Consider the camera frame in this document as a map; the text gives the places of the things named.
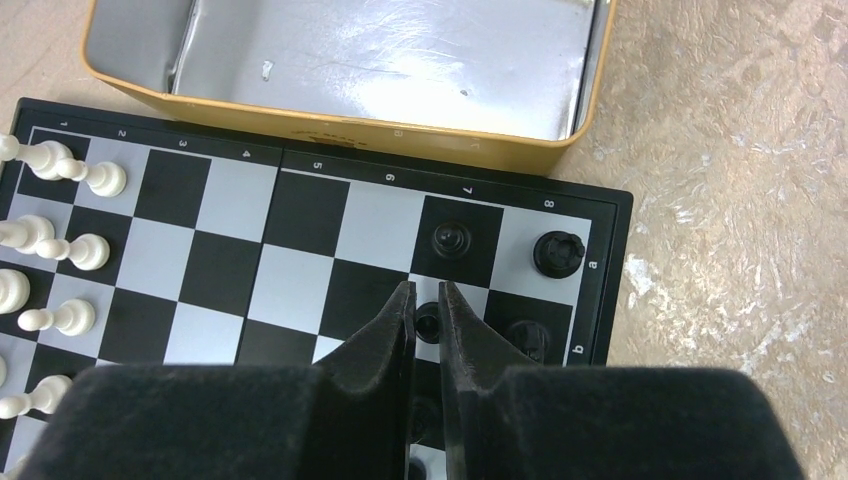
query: speckled floor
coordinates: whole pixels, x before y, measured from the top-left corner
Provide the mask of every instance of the speckled floor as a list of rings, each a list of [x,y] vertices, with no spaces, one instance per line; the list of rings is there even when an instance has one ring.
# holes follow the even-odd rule
[[[0,2],[18,97],[155,115],[78,60],[85,0]],[[596,121],[558,178],[629,190],[610,363],[713,365],[848,478],[848,1],[620,0]]]

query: chess piece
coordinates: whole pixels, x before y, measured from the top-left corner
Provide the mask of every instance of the chess piece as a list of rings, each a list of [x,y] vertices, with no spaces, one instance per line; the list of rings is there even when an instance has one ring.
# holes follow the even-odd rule
[[[17,271],[0,270],[0,314],[12,313],[23,308],[29,300],[29,279]]]
[[[22,393],[0,400],[0,418],[19,417],[33,408],[51,414],[56,411],[59,401],[71,388],[71,384],[71,379],[64,375],[45,377],[38,382],[32,393]]]
[[[44,240],[36,246],[38,256],[53,260],[70,258],[80,270],[97,270],[109,260],[109,243],[100,235],[86,233],[73,242]]]
[[[459,222],[446,222],[433,231],[432,243],[440,257],[457,260],[471,248],[471,232]]]
[[[114,197],[124,191],[127,174],[124,169],[112,162],[88,165],[73,158],[63,158],[56,163],[56,172],[62,178],[75,182],[85,181],[95,195]]]
[[[26,465],[26,463],[25,463],[26,458],[27,458],[26,455],[24,455],[23,457],[21,457],[20,460],[18,460],[17,463],[15,463],[15,466],[12,467],[11,470],[9,470],[6,473],[0,473],[0,480],[18,480],[18,478],[19,478],[18,476],[21,474],[21,471],[24,469],[24,465]]]
[[[548,232],[533,248],[533,263],[547,277],[565,278],[580,268],[586,247],[580,237],[566,232]]]
[[[407,480],[427,480],[427,467],[417,458],[409,459],[409,466],[406,471]]]
[[[42,180],[59,180],[56,162],[62,158],[73,158],[68,147],[59,142],[48,140],[38,145],[21,145],[12,135],[0,133],[0,162],[17,158],[32,169],[32,173]]]
[[[421,341],[439,344],[439,304],[427,302],[415,311],[415,334]]]
[[[545,363],[545,354],[551,343],[548,329],[530,320],[512,324],[504,334],[509,343],[537,363]]]
[[[56,327],[69,337],[82,335],[94,325],[94,307],[79,298],[63,303],[51,312],[46,308],[27,310],[18,317],[18,326],[28,332]]]
[[[50,220],[38,215],[0,221],[0,245],[15,248],[27,255],[35,253],[39,242],[55,236],[56,230]]]

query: white square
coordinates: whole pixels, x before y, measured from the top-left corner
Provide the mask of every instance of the white square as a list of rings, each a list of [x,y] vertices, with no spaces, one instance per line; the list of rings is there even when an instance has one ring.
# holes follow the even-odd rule
[[[241,317],[178,303],[164,363],[232,365]]]
[[[423,208],[421,192],[351,182],[336,258],[408,272]]]
[[[73,205],[68,203],[54,202],[53,200],[16,193],[12,197],[8,219],[17,220],[24,215],[38,215],[50,220],[53,229],[56,231],[56,238],[65,238],[72,210]],[[55,272],[58,265],[56,260],[47,260],[34,254],[24,255],[14,248],[8,247],[0,247],[0,260],[48,272]]]
[[[77,189],[74,204],[131,217],[138,202],[138,193],[141,191],[141,181],[144,179],[149,155],[150,147],[145,145],[99,137],[91,138],[88,153],[85,155],[85,163],[89,165],[101,162],[115,163],[127,174],[127,184],[119,195],[106,198],[95,195],[83,182]]]
[[[427,470],[427,480],[446,480],[448,478],[448,462],[445,452],[424,445],[409,446],[409,459],[418,459]]]
[[[92,358],[97,357],[98,352],[100,352],[100,343],[103,340],[103,331],[106,330],[106,319],[109,318],[109,307],[112,305],[114,293],[115,288],[109,285],[57,274],[53,277],[53,286],[50,288],[47,308],[56,311],[63,303],[73,298],[85,300],[94,307],[94,325],[91,330],[76,337],[69,337],[51,327],[39,333],[38,343]]]
[[[24,393],[34,355],[35,342],[0,333],[0,358],[6,367],[6,381],[0,382],[0,398]]]
[[[9,455],[6,457],[5,471],[9,471],[29,455],[41,431],[47,426],[47,422],[36,420],[27,416],[20,416],[15,420],[4,420],[4,422],[15,422],[15,431],[12,433],[12,442],[9,445]]]
[[[133,218],[117,286],[177,300],[183,285],[194,230]]]
[[[583,240],[584,245],[588,245],[591,228],[592,221],[585,218],[505,208],[489,287],[500,292],[576,305],[585,260],[574,274],[563,279],[550,278],[536,270],[533,248],[542,235],[556,230],[573,233]]]
[[[343,341],[336,340],[335,338],[318,335],[318,338],[315,340],[315,351],[312,353],[312,363],[326,357],[343,343]]]
[[[443,280],[411,273],[409,274],[409,281],[415,282],[415,293],[417,295],[415,308],[429,302],[438,303],[439,283]],[[486,302],[489,299],[489,290],[476,287],[474,285],[466,285],[464,283],[457,283],[456,287],[459,289],[460,293],[462,293],[462,296],[465,297],[465,301],[468,302],[471,310],[473,310],[474,313],[482,319],[483,315],[486,313]],[[421,339],[418,339],[415,343],[415,358],[439,363],[439,359],[441,358],[439,345],[426,343],[421,341]]]
[[[277,169],[213,158],[197,217],[197,229],[261,242]]]
[[[420,338],[416,339],[415,358],[433,363],[441,362],[442,354],[441,350],[439,350],[439,344],[427,343]]]
[[[416,308],[429,302],[438,303],[439,283],[444,280],[411,273],[409,274],[409,281],[415,282],[415,293],[418,297],[415,302]],[[483,315],[486,314],[486,302],[489,299],[489,290],[474,285],[466,285],[464,283],[457,283],[456,288],[458,288],[459,292],[462,293],[462,296],[465,297],[465,301],[468,302],[471,310],[473,310],[474,313],[482,319]]]
[[[318,334],[332,271],[330,257],[264,245],[248,316]]]

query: gold tin box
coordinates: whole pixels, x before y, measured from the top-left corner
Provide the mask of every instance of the gold tin box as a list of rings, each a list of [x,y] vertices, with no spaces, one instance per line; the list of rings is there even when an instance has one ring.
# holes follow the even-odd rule
[[[547,174],[615,0],[95,0],[95,77],[188,122]]]

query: chessboard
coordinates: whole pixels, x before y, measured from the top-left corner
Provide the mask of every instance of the chessboard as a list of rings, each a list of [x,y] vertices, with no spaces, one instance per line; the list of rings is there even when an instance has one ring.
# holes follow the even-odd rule
[[[0,247],[0,269],[30,283],[24,306],[0,315],[0,397],[43,378],[111,364],[311,364],[372,319],[398,283],[418,304],[440,281],[506,334],[533,321],[549,334],[543,363],[604,364],[632,209],[626,192],[420,159],[307,144],[185,123],[22,99],[13,135],[56,141],[88,165],[113,162],[123,191],[48,181],[22,161],[0,177],[0,218],[49,219],[57,239],[93,233],[108,261],[81,270]],[[461,258],[433,232],[462,225]],[[540,272],[549,232],[580,243],[565,278]],[[83,299],[87,333],[25,331],[18,318]],[[438,345],[418,341],[415,395],[440,405]],[[0,465],[12,468],[49,421],[37,410],[0,420]],[[411,446],[428,478],[444,478],[441,428]]]

